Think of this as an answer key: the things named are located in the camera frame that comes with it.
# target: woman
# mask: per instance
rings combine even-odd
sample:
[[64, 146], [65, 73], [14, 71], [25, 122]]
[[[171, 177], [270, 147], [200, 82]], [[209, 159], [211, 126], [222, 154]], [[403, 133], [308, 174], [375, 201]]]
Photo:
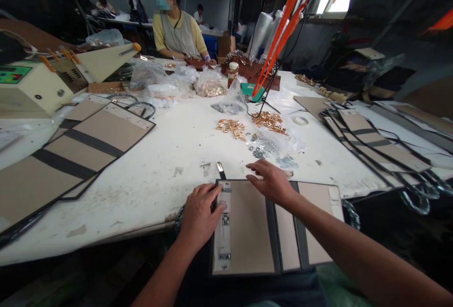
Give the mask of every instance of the woman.
[[96, 7], [99, 8], [100, 10], [103, 10], [104, 12], [111, 13], [111, 14], [117, 14], [115, 9], [113, 8], [112, 5], [110, 5], [107, 0], [98, 0], [96, 3]]
[[202, 56], [211, 65], [201, 30], [195, 19], [179, 8], [181, 0], [156, 0], [160, 14], [154, 14], [152, 27], [157, 51], [167, 58], [186, 60]]

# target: cardboard box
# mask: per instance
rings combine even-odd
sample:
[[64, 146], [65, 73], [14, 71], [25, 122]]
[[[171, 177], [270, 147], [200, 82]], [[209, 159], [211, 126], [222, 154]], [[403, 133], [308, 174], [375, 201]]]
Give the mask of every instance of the cardboard box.
[[224, 58], [230, 52], [236, 51], [236, 38], [225, 31], [224, 35], [217, 37], [217, 57]]

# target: white tape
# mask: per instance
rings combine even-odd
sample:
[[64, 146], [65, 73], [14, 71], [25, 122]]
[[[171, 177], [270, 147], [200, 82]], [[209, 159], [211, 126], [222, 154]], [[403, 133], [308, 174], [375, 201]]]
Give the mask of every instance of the white tape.
[[301, 117], [301, 116], [297, 116], [297, 117], [294, 117], [294, 123], [296, 123], [297, 125], [307, 125], [308, 124], [308, 120], [304, 117]]

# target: white table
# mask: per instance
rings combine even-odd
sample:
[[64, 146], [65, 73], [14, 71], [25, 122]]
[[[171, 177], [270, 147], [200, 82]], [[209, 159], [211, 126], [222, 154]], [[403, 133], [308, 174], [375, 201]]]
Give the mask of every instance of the white table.
[[[311, 89], [296, 86], [290, 72], [280, 74], [282, 87], [302, 96], [319, 96]], [[244, 179], [251, 173], [245, 165], [256, 158], [245, 142], [215, 130], [218, 121], [228, 117], [210, 107], [220, 99], [196, 97], [171, 109], [158, 109], [152, 118], [157, 126], [149, 135], [111, 164], [78, 201], [56, 203], [31, 230], [0, 250], [0, 265], [57, 256], [109, 238], [171, 226], [195, 186], [220, 178], [218, 161], [228, 178]], [[249, 104], [250, 112], [257, 108]], [[267, 105], [265, 110], [273, 111]], [[309, 124], [294, 124], [294, 116], [305, 117]], [[255, 131], [249, 117], [241, 120], [246, 132]], [[56, 129], [49, 120], [29, 122], [41, 130], [0, 153], [0, 169], [34, 152]], [[13, 123], [18, 122], [0, 121], [0, 127]], [[285, 116], [284, 125], [297, 129], [308, 147], [291, 155], [298, 164], [293, 180], [337, 185], [342, 198], [390, 189], [308, 112]], [[276, 164], [275, 158], [268, 160]], [[453, 176], [452, 170], [436, 172], [443, 178]]]

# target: rolled fabric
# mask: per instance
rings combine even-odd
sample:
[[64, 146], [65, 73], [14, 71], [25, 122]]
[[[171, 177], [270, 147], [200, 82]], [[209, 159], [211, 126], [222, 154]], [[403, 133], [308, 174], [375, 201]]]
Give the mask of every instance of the rolled fabric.
[[258, 54], [261, 45], [263, 44], [264, 39], [266, 38], [267, 31], [272, 23], [272, 16], [264, 12], [260, 13], [260, 17], [256, 22], [255, 34], [253, 35], [252, 40], [250, 40], [249, 48], [247, 53], [251, 53], [254, 56]]
[[[282, 20], [283, 12], [279, 10], [279, 11], [277, 11], [277, 13], [275, 15], [276, 15], [276, 18], [275, 18], [274, 22], [272, 23], [274, 30], [271, 31], [271, 33], [269, 35], [268, 42], [266, 43], [266, 48], [264, 49], [261, 59], [263, 59], [263, 58], [266, 59], [268, 57], [270, 47], [272, 45], [272, 42], [274, 41], [274, 36], [278, 29], [278, 25], [280, 25], [280, 21]], [[283, 33], [285, 33], [285, 30], [286, 30], [286, 27], [288, 26], [288, 24], [289, 24], [289, 20], [286, 21], [285, 27], [283, 29], [281, 36], [278, 39], [278, 42], [280, 41], [280, 39], [282, 39]]]

